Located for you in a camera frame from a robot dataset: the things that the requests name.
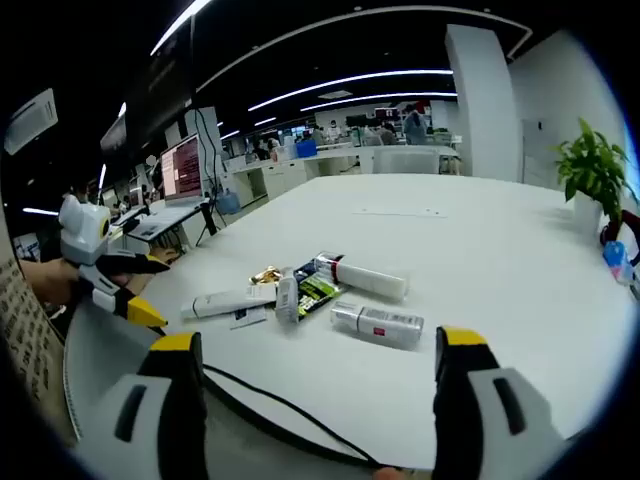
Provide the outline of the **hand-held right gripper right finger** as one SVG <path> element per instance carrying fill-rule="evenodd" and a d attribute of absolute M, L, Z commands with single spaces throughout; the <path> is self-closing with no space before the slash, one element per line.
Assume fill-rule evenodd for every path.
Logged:
<path fill-rule="evenodd" d="M 436 329 L 434 479 L 538 479 L 565 450 L 546 398 L 486 339 Z"/>

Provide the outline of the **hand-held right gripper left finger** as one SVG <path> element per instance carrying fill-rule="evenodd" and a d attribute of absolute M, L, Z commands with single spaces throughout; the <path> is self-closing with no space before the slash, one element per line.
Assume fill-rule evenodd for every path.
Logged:
<path fill-rule="evenodd" d="M 96 479 L 206 479 L 201 335 L 165 335 L 93 409 L 76 457 Z"/>

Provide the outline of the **person's left hand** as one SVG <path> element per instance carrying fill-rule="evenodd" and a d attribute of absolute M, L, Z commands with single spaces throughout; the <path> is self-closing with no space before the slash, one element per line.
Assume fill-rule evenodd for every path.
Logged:
<path fill-rule="evenodd" d="M 63 258 L 46 263 L 46 301 L 55 305 L 67 305 L 79 291 L 79 270 Z"/>

